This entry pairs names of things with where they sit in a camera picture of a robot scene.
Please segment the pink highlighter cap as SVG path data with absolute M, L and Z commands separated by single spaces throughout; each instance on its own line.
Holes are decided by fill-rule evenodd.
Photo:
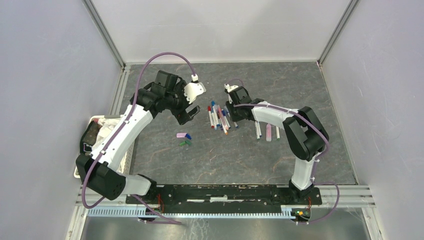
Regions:
M 178 138 L 178 139 L 184 139 L 186 137 L 187 137 L 187 133 L 185 133 L 185 132 L 178 132 L 176 134 L 176 138 Z

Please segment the dark blue capped marker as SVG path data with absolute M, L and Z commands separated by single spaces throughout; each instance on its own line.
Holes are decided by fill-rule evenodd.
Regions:
M 255 125 L 256 139 L 259 141 L 262 137 L 260 124 L 258 121 L 255 121 L 254 125 Z

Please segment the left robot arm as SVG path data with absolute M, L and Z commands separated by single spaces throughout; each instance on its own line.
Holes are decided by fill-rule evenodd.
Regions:
M 141 131 L 162 111 L 169 110 L 180 125 L 191 121 L 200 107 L 190 111 L 187 108 L 205 92 L 206 88 L 196 76 L 186 82 L 178 75 L 158 71 L 153 82 L 134 94 L 105 140 L 89 155 L 83 153 L 77 157 L 76 168 L 83 186 L 108 200 L 136 194 L 145 204 L 153 203 L 157 198 L 157 190 L 151 186 L 153 180 L 118 173 L 120 162 Z

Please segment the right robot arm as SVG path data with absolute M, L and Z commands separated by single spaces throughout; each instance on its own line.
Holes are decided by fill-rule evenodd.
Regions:
M 225 84 L 224 91 L 232 121 L 250 120 L 284 130 L 295 156 L 288 196 L 293 203 L 302 204 L 314 187 L 317 164 L 329 148 L 329 135 L 313 109 L 284 108 L 260 98 L 251 99 L 243 86 Z

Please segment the blue marker right side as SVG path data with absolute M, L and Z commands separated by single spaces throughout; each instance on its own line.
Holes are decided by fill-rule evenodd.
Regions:
M 229 112 L 229 110 L 228 110 L 228 108 L 225 106 L 224 107 L 224 110 L 225 110 L 225 113 L 226 113 L 226 115 L 228 116 L 228 118 L 232 121 L 232 123 L 234 124 L 234 126 L 235 126 L 235 128 L 236 129 L 238 129 L 239 128 L 239 125 L 235 122 L 235 121 L 233 121 L 232 120 L 232 118 L 231 118 L 231 114 L 230 114 L 230 112 Z

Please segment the orange tipped marker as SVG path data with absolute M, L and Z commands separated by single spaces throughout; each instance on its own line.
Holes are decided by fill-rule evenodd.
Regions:
M 224 131 L 225 135 L 228 135 L 229 127 L 228 127 L 227 122 L 226 122 L 226 120 L 224 118 L 222 109 L 221 109 L 221 107 L 219 105 L 217 105 L 217 111 L 219 113 L 219 117 L 220 117 L 220 120 L 221 120 L 221 123 L 222 123 L 223 131 Z

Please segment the crumpled white cloth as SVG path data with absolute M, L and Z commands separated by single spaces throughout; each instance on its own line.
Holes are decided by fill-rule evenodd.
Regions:
M 108 137 L 113 129 L 118 125 L 120 122 L 120 118 L 104 118 L 101 117 L 97 120 L 97 125 L 99 126 L 98 133 L 96 135 L 95 143 L 92 146 L 92 150 L 95 150 L 98 148 L 106 137 Z

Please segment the white plastic basket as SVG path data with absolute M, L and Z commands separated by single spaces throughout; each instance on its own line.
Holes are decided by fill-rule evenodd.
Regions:
M 124 115 L 122 114 L 122 115 L 95 115 L 95 116 L 92 116 L 90 119 L 89 119 L 89 121 L 88 121 L 88 124 L 91 122 L 91 121 L 96 121 L 97 122 L 97 120 L 99 119 L 99 118 L 106 118 L 106 119 L 122 119 L 124 117 Z M 99 147 L 97 147 L 95 150 L 97 151 L 97 150 L 101 150 L 102 148 L 103 148 L 103 145 L 100 145 Z M 119 166 L 118 166 L 118 168 L 117 168 L 117 170 L 116 170 L 116 172 L 117 173 L 120 173 L 120 174 L 129 174 L 130 173 L 130 168 L 131 168 L 131 162 L 132 162 L 132 156 L 133 156 L 133 150 L 134 150 L 134 145 L 135 145 L 135 143 L 133 142 L 131 145 L 130 145 L 130 147 L 128 148 L 128 150 L 126 151 L 126 153 L 124 154 L 124 156 L 123 156 L 123 158 L 121 159 L 121 161 L 120 161 L 120 163 L 119 163 Z

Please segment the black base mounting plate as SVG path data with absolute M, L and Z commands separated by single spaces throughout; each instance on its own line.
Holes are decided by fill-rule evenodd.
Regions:
M 289 185 L 277 184 L 164 184 L 156 185 L 144 196 L 128 196 L 126 204 L 143 200 L 160 204 L 165 214 L 271 214 L 282 206 L 317 206 L 323 203 L 319 188 L 304 196 Z

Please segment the black box in basket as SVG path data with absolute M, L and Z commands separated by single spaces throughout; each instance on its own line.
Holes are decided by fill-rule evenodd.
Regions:
M 79 142 L 79 153 L 82 155 L 89 155 L 92 152 L 93 146 L 97 142 L 97 136 L 100 131 L 100 125 L 92 120 L 85 132 L 82 134 Z

